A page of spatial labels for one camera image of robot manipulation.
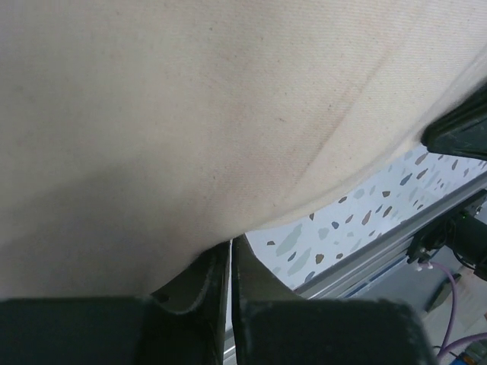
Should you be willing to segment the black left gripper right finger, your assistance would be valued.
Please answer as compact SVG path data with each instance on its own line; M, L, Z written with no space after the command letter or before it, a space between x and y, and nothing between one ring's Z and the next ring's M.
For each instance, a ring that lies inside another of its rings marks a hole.
M238 364L434 364L410 306L387 300L307 300L286 287L243 236L231 245Z

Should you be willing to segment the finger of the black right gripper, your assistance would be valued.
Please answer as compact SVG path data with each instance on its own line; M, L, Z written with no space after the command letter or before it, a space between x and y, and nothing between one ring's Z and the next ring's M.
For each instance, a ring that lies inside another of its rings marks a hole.
M486 158L486 82L458 107L435 120L423 132L428 152Z

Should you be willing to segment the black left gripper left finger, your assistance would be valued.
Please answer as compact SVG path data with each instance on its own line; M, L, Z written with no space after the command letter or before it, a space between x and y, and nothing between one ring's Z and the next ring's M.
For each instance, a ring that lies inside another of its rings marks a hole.
M3 364L221 364L229 243L146 297L1 301Z

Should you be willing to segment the beige cloth drape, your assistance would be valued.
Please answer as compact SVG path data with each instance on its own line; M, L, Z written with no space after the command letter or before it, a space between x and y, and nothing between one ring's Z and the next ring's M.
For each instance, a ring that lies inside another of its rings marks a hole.
M485 77L484 1L3 1L1 295L151 293Z

